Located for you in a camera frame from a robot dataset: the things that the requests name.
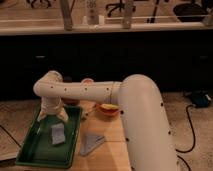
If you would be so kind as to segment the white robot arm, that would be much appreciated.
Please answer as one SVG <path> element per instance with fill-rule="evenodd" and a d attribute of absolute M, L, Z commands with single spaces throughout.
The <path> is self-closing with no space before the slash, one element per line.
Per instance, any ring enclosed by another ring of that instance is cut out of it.
<path fill-rule="evenodd" d="M 134 74 L 121 82 L 66 83 L 59 72 L 49 71 L 33 91 L 45 114 L 58 114 L 64 98 L 117 105 L 133 171 L 180 171 L 162 96 L 149 77 Z"/>

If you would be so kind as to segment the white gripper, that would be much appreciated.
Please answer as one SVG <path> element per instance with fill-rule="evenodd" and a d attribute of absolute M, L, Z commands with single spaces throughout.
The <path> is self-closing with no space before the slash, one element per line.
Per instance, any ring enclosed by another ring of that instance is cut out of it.
<path fill-rule="evenodd" d="M 37 117 L 37 121 L 40 122 L 47 115 L 57 115 L 57 117 L 64 123 L 68 122 L 68 115 L 65 110 L 62 110 L 62 101 L 60 98 L 46 98 L 41 99 L 41 111 Z"/>

